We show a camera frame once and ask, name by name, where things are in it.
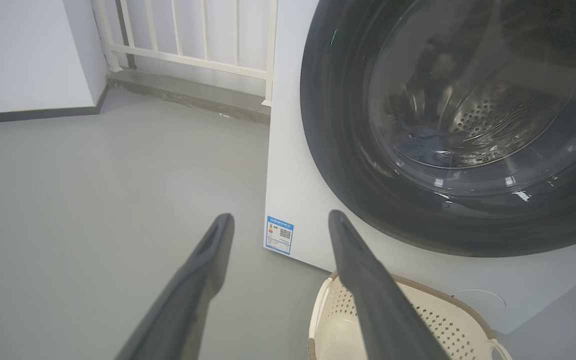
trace washing machine drum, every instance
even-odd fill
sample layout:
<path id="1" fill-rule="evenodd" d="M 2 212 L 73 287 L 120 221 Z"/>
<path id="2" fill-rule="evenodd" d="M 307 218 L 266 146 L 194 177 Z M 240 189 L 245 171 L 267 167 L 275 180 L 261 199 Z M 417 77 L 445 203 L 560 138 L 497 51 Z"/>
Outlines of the washing machine drum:
<path id="1" fill-rule="evenodd" d="M 301 111 L 327 184 L 393 241 L 576 244 L 574 0 L 321 0 Z"/>

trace concrete ledge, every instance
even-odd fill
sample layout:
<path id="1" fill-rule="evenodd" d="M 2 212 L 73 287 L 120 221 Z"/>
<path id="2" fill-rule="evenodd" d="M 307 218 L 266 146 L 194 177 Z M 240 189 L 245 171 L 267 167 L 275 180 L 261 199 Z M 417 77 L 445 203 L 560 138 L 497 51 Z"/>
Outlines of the concrete ledge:
<path id="1" fill-rule="evenodd" d="M 131 69 L 109 73 L 107 80 L 110 87 L 135 94 L 210 110 L 238 120 L 270 124 L 270 107 L 261 104 L 264 100 L 261 96 Z"/>

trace gray baseboard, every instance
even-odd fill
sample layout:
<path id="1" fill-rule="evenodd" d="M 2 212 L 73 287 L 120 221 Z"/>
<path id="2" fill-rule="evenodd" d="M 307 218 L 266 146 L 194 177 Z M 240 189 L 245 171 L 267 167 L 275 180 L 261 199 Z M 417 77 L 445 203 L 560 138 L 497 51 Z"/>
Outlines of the gray baseboard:
<path id="1" fill-rule="evenodd" d="M 31 119 L 48 119 L 53 117 L 67 117 L 67 116 L 91 116 L 99 114 L 101 107 L 106 100 L 108 93 L 108 85 L 105 86 L 101 95 L 96 101 L 96 105 L 87 107 L 62 107 L 60 109 L 37 109 L 27 111 L 10 111 L 0 112 L 0 123 L 8 121 L 21 121 Z"/>
<path id="2" fill-rule="evenodd" d="M 109 86 L 135 94 L 218 112 L 238 120 L 270 123 L 270 107 L 261 104 L 264 100 L 261 96 L 131 69 L 109 73 L 107 80 Z"/>

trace qr code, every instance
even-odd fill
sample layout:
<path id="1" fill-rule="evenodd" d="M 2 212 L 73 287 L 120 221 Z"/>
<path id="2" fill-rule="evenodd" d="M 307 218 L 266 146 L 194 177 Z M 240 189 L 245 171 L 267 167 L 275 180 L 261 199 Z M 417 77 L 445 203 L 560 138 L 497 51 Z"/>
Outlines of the qr code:
<path id="1" fill-rule="evenodd" d="M 279 229 L 279 236 L 282 238 L 290 239 L 290 230 Z"/>

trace blue and white sticker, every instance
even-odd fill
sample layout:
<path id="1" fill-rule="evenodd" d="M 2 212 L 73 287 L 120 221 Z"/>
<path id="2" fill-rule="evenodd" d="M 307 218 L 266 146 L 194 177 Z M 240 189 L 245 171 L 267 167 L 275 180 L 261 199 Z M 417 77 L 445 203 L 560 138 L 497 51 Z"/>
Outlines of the blue and white sticker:
<path id="1" fill-rule="evenodd" d="M 265 246 L 272 250 L 290 255 L 290 246 L 293 243 L 293 224 L 268 216 L 265 227 Z"/>

